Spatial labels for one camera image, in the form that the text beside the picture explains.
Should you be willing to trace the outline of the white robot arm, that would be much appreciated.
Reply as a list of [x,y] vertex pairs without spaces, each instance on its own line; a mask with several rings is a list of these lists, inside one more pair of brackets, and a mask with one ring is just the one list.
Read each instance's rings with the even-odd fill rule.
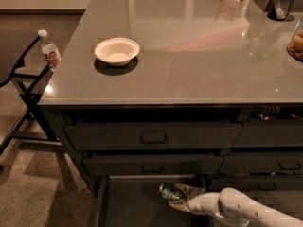
[[303,227],[303,221],[265,206],[239,190],[224,188],[220,192],[206,192],[200,187],[176,184],[169,205],[179,211],[195,215],[209,215],[225,227]]

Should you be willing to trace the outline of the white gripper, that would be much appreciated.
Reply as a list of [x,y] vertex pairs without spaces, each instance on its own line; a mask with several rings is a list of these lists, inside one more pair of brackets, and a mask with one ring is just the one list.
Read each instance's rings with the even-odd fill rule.
[[218,213],[218,194],[206,192],[202,187],[177,183],[175,187],[187,197],[186,201],[169,201],[169,205],[181,212],[196,215],[214,215]]

